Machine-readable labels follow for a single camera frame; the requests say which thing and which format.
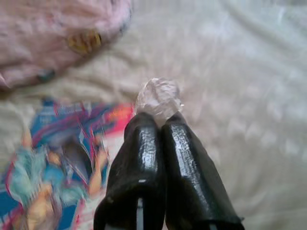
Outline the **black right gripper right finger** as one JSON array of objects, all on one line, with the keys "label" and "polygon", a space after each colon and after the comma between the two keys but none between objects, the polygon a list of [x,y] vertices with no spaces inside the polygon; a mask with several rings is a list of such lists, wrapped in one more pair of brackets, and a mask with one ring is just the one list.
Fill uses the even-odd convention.
[{"label": "black right gripper right finger", "polygon": [[170,230],[242,230],[214,162],[180,112],[162,126]]}]

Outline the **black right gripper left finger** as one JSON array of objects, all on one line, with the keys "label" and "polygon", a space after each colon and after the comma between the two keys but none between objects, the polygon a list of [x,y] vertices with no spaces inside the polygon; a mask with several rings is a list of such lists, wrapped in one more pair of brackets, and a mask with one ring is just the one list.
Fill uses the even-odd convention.
[{"label": "black right gripper left finger", "polygon": [[165,166],[160,129],[147,113],[126,125],[108,175],[106,196],[94,214],[95,230],[160,230],[165,216]]}]

